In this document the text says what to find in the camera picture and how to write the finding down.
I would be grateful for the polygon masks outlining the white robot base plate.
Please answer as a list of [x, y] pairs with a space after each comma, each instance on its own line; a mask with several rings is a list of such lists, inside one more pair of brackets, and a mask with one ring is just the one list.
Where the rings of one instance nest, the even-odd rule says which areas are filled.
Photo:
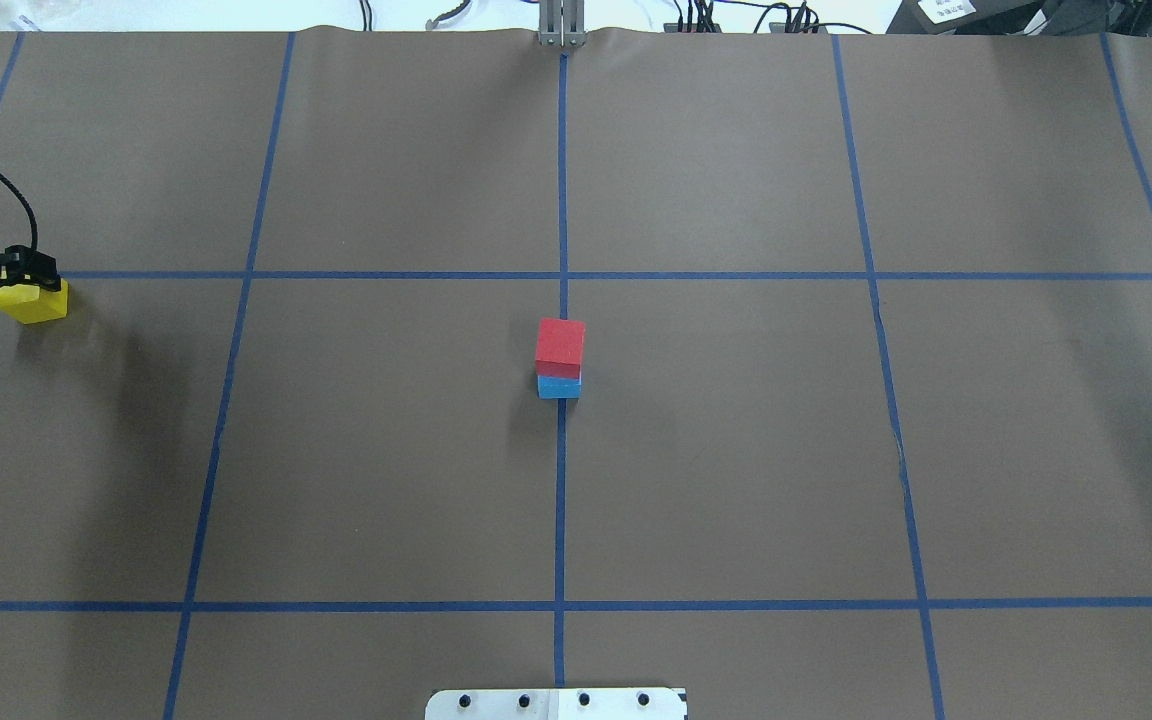
[[448, 689], [425, 719], [687, 719], [685, 691], [668, 687]]

